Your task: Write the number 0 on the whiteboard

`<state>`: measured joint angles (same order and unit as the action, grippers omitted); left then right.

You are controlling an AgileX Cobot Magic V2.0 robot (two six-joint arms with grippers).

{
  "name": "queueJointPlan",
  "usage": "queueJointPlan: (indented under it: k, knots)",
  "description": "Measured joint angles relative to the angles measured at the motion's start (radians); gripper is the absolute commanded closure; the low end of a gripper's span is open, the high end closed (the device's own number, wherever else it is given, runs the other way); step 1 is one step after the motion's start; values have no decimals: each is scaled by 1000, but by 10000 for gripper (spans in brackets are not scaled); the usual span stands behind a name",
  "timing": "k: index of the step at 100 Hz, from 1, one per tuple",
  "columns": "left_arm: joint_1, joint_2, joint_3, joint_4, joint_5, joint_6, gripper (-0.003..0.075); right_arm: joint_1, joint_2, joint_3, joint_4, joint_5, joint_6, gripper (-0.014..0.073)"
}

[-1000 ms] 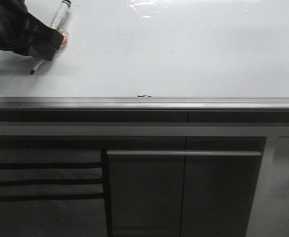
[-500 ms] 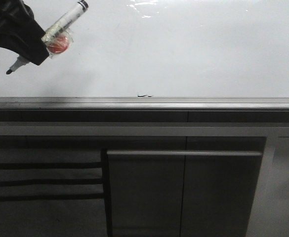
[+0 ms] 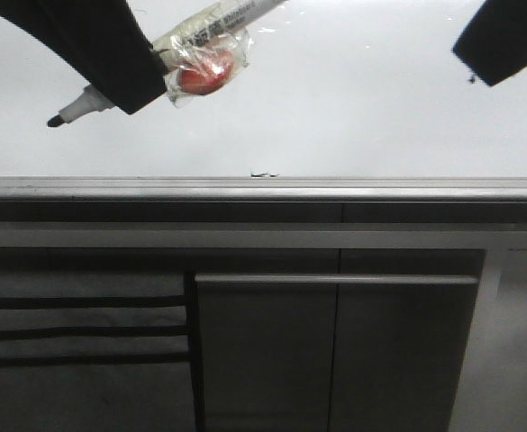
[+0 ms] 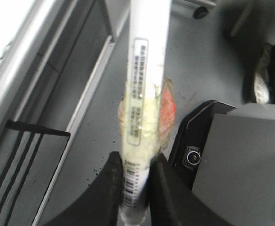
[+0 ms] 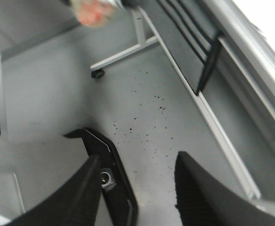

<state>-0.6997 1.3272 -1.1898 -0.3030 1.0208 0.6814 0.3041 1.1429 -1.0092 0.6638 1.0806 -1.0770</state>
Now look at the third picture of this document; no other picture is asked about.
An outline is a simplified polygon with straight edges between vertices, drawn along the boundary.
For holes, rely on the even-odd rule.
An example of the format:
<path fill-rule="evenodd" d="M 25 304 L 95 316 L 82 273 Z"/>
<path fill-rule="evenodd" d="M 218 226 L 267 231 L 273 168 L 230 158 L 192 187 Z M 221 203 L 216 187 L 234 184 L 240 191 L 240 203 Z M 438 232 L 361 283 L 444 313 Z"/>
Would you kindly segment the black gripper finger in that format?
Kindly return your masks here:
<path fill-rule="evenodd" d="M 488 86 L 527 68 L 527 0 L 485 1 L 452 52 Z"/>
<path fill-rule="evenodd" d="M 133 114 L 166 92 L 165 67 L 125 1 L 0 1 L 0 16 Z"/>

